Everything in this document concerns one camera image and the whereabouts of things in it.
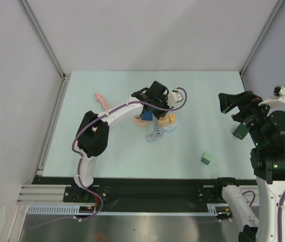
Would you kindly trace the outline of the yellow plug adapter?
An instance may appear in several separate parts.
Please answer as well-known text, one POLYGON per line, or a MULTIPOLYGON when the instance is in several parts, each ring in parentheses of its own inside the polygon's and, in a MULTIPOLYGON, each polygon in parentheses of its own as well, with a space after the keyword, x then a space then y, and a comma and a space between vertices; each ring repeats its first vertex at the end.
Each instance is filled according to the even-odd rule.
POLYGON ((171 125, 175 125, 177 122, 176 115, 174 113, 169 114, 169 122, 171 125))

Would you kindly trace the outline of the tan cube plug adapter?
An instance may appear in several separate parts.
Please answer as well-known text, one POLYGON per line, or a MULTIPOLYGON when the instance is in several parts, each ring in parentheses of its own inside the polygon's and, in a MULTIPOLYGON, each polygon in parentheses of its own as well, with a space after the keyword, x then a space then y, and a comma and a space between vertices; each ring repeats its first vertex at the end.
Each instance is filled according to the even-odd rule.
POLYGON ((170 119, 169 119, 169 116, 166 115, 166 116, 163 116, 163 117, 160 117, 158 120, 157 120, 157 125, 159 127, 168 127, 170 125, 170 119))

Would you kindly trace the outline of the blue cube socket adapter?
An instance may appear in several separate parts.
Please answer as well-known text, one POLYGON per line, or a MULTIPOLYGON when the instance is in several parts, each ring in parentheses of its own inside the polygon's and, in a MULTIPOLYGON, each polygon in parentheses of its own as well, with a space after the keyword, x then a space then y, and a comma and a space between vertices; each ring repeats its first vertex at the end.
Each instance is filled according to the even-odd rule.
POLYGON ((142 121, 153 121, 153 113, 151 111, 146 111, 140 115, 142 121))

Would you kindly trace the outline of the dark green cube adapter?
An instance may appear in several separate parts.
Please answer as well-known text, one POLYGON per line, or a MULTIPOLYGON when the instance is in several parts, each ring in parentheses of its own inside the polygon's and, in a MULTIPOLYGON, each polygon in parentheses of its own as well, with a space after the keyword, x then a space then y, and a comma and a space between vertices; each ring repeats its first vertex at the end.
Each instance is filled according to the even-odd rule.
POLYGON ((233 136, 239 140, 243 140, 248 134, 248 130, 245 124, 240 123, 233 131, 233 136))

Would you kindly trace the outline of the round blue power strip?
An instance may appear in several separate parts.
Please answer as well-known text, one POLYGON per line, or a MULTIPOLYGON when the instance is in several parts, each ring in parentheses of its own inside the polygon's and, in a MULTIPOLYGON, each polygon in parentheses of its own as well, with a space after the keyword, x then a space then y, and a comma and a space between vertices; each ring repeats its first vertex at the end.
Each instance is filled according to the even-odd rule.
POLYGON ((148 133, 146 136, 146 141, 151 143, 157 141, 165 136, 165 134, 172 133, 177 129, 178 123, 169 124, 166 127, 155 126, 152 132, 148 133))

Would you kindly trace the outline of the green plug adapter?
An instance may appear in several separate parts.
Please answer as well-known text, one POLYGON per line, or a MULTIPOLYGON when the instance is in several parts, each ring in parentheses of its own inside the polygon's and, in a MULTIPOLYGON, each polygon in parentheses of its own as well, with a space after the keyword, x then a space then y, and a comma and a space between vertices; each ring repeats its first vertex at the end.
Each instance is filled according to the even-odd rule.
POLYGON ((210 153, 204 153, 201 157, 201 163, 203 165, 209 165, 213 159, 213 155, 210 153))

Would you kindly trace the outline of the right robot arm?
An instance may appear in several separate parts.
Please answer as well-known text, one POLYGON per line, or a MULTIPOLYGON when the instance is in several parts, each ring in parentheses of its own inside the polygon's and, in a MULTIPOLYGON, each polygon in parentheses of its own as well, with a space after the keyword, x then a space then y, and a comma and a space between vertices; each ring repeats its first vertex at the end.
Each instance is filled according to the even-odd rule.
POLYGON ((263 100, 252 91, 218 95, 221 113, 244 124, 255 145, 250 161, 259 192, 259 217, 253 214, 236 179, 216 180, 214 198, 226 202, 239 226, 239 241, 285 241, 285 86, 276 86, 274 97, 263 100))

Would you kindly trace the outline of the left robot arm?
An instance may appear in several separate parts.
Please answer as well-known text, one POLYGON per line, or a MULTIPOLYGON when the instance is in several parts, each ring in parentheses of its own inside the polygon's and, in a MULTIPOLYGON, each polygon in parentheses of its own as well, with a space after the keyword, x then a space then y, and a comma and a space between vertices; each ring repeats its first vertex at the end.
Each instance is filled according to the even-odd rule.
POLYGON ((167 87, 154 81, 149 88, 132 93, 125 102, 116 107, 102 113, 88 111, 84 114, 72 143, 72 151, 79 155, 74 176, 74 194, 80 201, 88 201, 91 197, 99 200, 99 195, 90 186, 94 181, 98 156, 107 148, 111 128, 128 118, 145 113, 150 113, 155 118, 164 117, 175 105, 171 94, 167 87))

